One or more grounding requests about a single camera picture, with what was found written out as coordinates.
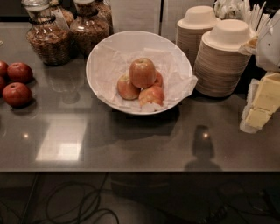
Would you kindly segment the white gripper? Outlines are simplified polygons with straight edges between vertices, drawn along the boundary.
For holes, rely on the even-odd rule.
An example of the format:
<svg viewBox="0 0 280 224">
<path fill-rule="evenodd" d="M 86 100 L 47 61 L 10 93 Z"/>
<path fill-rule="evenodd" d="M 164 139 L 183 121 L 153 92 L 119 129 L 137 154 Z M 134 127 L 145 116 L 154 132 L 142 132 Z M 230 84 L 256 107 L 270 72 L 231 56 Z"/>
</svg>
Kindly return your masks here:
<svg viewBox="0 0 280 224">
<path fill-rule="evenodd" d="M 260 80 L 250 82 L 247 105 L 241 114 L 240 130 L 256 133 L 280 108 L 280 10 L 238 53 L 254 55 L 256 65 L 267 71 Z"/>
</svg>

